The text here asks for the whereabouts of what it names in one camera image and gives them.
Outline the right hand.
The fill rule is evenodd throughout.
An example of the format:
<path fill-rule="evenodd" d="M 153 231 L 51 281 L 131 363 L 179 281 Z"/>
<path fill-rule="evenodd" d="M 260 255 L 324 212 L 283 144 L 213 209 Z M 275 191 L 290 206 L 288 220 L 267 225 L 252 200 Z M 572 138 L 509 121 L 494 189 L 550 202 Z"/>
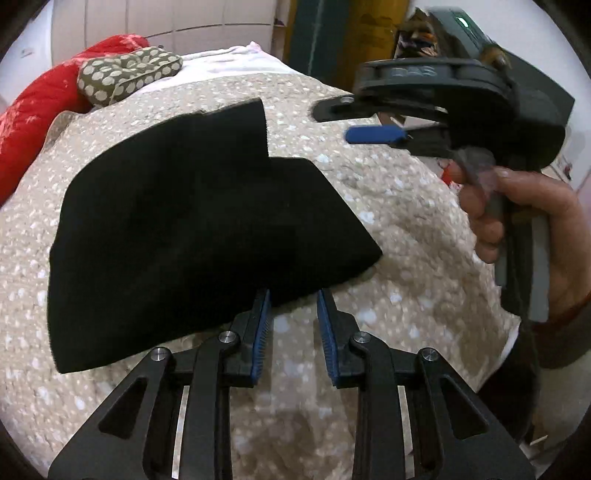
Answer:
<path fill-rule="evenodd" d="M 486 201 L 470 185 L 459 165 L 449 165 L 451 178 L 462 186 L 461 209 L 476 236 L 475 253 L 484 262 L 497 260 L 504 239 L 502 223 L 485 212 Z M 549 215 L 551 279 L 549 314 L 558 319 L 590 297 L 590 229 L 576 193 L 565 183 L 542 173 L 496 169 L 498 192 L 518 205 Z"/>

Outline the right forearm dark sleeve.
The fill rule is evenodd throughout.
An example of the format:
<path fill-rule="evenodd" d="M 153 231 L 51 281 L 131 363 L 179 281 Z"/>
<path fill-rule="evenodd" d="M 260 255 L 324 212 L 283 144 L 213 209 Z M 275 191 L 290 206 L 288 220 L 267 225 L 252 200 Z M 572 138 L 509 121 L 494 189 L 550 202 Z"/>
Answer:
<path fill-rule="evenodd" d="M 530 427 L 547 446 L 569 439 L 590 407 L 590 299 L 529 330 L 514 326 L 478 395 L 518 440 Z"/>

